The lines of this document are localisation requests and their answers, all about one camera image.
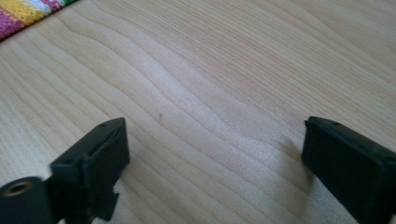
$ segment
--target wooden table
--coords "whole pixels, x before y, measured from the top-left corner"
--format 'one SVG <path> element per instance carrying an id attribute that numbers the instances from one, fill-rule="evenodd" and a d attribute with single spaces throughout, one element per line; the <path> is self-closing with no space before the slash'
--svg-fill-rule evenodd
<path id="1" fill-rule="evenodd" d="M 0 184 L 125 117 L 111 223 L 355 223 L 309 116 L 396 151 L 395 1 L 81 0 L 0 44 Z"/>

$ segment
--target roller hole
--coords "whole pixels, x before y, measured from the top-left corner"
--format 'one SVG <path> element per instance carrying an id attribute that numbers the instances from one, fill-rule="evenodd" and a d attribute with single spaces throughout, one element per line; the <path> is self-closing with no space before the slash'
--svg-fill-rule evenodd
<path id="1" fill-rule="evenodd" d="M 14 184 L 13 186 L 9 187 L 8 189 L 5 190 L 4 196 L 5 197 L 13 197 L 19 194 L 24 193 L 26 190 L 30 189 L 33 186 L 32 182 L 21 182 Z"/>

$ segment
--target colorful striped cloth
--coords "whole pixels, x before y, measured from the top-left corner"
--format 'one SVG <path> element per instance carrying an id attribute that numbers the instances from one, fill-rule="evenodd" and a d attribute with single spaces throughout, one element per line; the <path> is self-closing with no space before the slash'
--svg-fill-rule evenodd
<path id="1" fill-rule="evenodd" d="M 0 0 L 0 41 L 77 0 Z"/>

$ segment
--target light wooden surface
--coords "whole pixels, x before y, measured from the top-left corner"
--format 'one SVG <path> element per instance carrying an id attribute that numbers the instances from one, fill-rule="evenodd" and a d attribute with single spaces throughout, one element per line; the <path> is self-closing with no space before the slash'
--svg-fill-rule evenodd
<path id="1" fill-rule="evenodd" d="M 0 44 L 0 185 L 125 117 L 111 223 L 355 223 L 311 115 L 396 151 L 395 1 L 81 0 Z"/>

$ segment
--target yellow fabric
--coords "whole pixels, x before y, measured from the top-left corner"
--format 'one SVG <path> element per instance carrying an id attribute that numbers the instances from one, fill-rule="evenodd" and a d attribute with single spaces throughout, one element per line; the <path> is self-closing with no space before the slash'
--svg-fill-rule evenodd
<path id="1" fill-rule="evenodd" d="M 0 0 L 0 7 L 20 19 L 25 26 L 44 17 L 43 12 L 28 1 Z"/>

